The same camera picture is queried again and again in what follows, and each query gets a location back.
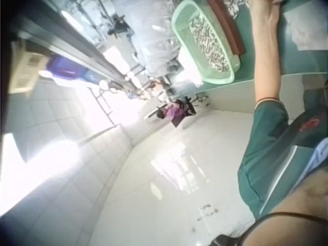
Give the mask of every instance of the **hand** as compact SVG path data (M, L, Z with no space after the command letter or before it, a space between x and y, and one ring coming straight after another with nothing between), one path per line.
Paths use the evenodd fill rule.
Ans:
M276 28L283 0L249 0L253 28Z

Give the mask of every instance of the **green shirt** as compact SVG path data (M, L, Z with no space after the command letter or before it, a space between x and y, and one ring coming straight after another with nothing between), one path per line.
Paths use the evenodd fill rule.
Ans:
M314 107L290 126L281 102L261 102L238 171L239 191L256 219L269 213L297 183L327 134L327 107Z

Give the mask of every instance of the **green plastic basket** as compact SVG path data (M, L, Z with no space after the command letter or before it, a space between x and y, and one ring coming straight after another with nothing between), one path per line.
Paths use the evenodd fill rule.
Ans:
M193 34L189 29L189 23L198 15L202 15L207 21L221 45L225 57L228 60L228 72L218 72L212 68L196 43ZM234 81L235 72L240 68L239 57L232 53L220 22L211 7L205 1L199 3L196 3L193 0L182 1L173 13L172 28L181 44L190 53L204 81L219 85L228 84Z

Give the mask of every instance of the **metal rail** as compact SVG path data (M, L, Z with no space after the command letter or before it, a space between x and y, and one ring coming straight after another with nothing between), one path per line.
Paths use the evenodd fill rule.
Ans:
M11 28L21 38L44 46L110 80L127 85L124 75L103 54L42 1L29 1Z

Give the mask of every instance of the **green table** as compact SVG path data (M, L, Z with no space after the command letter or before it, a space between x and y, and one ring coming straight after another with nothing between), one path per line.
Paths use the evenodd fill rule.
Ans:
M298 7L309 0L289 0L282 6L282 12L287 12ZM189 96L196 93L208 91L214 88L229 86L236 83L242 83L254 79L254 42L251 29L251 17L247 6L240 6L240 11L235 19L238 26L241 39L244 43L246 53L241 55L241 67L235 74L235 80L227 85L215 85L204 83L201 87L186 81L173 88L176 90L174 98ZM287 28L287 22L282 16L279 28L279 50L282 74L307 74L324 73L327 68L327 55L324 51L298 51L295 43L292 41L290 31Z

